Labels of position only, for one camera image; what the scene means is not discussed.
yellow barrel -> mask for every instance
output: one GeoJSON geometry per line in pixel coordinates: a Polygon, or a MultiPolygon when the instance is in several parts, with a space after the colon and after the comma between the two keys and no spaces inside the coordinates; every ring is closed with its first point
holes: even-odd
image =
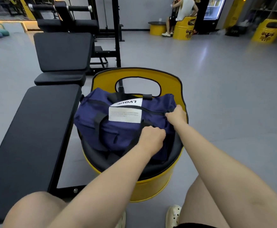
{"type": "Polygon", "coordinates": [[[167,31],[165,22],[148,22],[150,24],[150,34],[161,36],[167,31]]]}
{"type": "MultiPolygon", "coordinates": [[[[160,96],[165,94],[173,94],[176,104],[181,105],[182,108],[186,111],[186,105],[182,95],[181,80],[172,74],[159,70],[129,67],[102,71],[93,77],[91,91],[96,88],[101,88],[110,93],[114,93],[116,92],[115,86],[118,81],[127,77],[140,77],[154,80],[160,86],[160,96]]],[[[91,149],[87,142],[83,140],[80,133],[79,136],[82,141],[83,153],[87,162],[98,174],[100,174],[111,165],[108,163],[108,158],[102,157],[102,154],[100,154],[99,151],[91,149]]],[[[181,156],[182,149],[182,142],[179,136],[176,135],[174,139],[174,146],[171,150],[168,160],[159,168],[157,167],[156,171],[152,170],[150,175],[145,175],[143,178],[141,175],[133,190],[130,199],[131,202],[141,202],[151,199],[152,197],[158,195],[167,186],[173,173],[173,168],[181,156]]]]}
{"type": "Polygon", "coordinates": [[[262,42],[262,43],[273,43],[277,38],[277,20],[275,19],[265,19],[259,24],[252,41],[262,42]]]}
{"type": "Polygon", "coordinates": [[[190,40],[194,33],[194,24],[197,17],[185,17],[182,21],[176,22],[173,38],[178,40],[190,40]]]}

black seat cushion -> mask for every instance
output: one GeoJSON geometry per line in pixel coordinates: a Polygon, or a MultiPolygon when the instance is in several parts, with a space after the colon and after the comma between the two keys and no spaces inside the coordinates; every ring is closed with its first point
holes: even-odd
{"type": "Polygon", "coordinates": [[[34,42],[42,72],[90,67],[94,42],[90,33],[36,33],[34,42]]]}
{"type": "MultiPolygon", "coordinates": [[[[83,138],[81,138],[81,140],[83,151],[86,158],[100,172],[105,171],[120,159],[120,157],[114,153],[107,153],[95,150],[91,148],[91,146],[85,140],[83,140],[83,138]]],[[[179,135],[175,133],[173,147],[168,157],[168,160],[165,162],[151,160],[144,168],[138,180],[140,181],[150,179],[167,170],[177,160],[178,156],[182,151],[182,148],[183,144],[181,142],[181,139],[179,135]]]]}
{"type": "Polygon", "coordinates": [[[37,19],[37,25],[43,32],[68,32],[68,27],[60,19],[37,19]]]}
{"type": "Polygon", "coordinates": [[[88,32],[91,34],[99,33],[99,24],[97,20],[75,20],[74,27],[70,32],[88,32]]]}
{"type": "Polygon", "coordinates": [[[86,82],[86,73],[83,71],[56,71],[39,74],[34,80],[35,85],[65,85],[77,84],[83,86],[86,82]]]}
{"type": "Polygon", "coordinates": [[[0,145],[0,223],[22,197],[56,188],[80,96],[78,85],[27,90],[0,145]]]}

gym floor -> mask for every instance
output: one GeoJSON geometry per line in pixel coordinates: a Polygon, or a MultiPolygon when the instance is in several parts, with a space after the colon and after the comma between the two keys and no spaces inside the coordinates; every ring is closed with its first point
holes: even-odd
{"type": "MultiPolygon", "coordinates": [[[[41,73],[32,35],[12,33],[0,39],[0,143],[25,92],[41,73]]],[[[216,35],[176,41],[148,32],[123,32],[123,37],[122,66],[178,76],[189,124],[277,192],[277,43],[260,45],[248,38],[216,35]]],[[[114,40],[101,39],[97,45],[114,49],[114,40]]],[[[84,95],[91,83],[92,78],[87,77],[84,95]]],[[[83,157],[74,127],[58,187],[88,184],[95,176],[83,157]]],[[[159,195],[129,204],[127,227],[165,227],[168,207],[182,206],[196,177],[192,161],[183,152],[170,183],[159,195]]]]}

weight bench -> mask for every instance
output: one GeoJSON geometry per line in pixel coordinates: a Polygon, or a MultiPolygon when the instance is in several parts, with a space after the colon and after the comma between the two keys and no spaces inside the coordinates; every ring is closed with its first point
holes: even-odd
{"type": "Polygon", "coordinates": [[[91,73],[94,38],[90,33],[36,33],[35,48],[42,74],[36,85],[77,84],[83,86],[91,73]]]}
{"type": "Polygon", "coordinates": [[[30,193],[67,198],[84,188],[57,189],[80,97],[75,84],[27,90],[0,145],[0,223],[30,193]]]}

person sitting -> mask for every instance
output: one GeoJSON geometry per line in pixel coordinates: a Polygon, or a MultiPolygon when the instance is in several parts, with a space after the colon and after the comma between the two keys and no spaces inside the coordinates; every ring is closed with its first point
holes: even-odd
{"type": "Polygon", "coordinates": [[[174,26],[176,25],[176,22],[182,21],[187,16],[190,16],[190,17],[196,16],[199,10],[194,0],[180,0],[177,3],[176,1],[177,0],[173,1],[172,8],[179,7],[179,11],[177,16],[172,16],[167,18],[167,21],[166,21],[167,32],[162,34],[162,36],[164,37],[171,37],[171,34],[173,34],[173,29],[174,29],[174,26]]]}

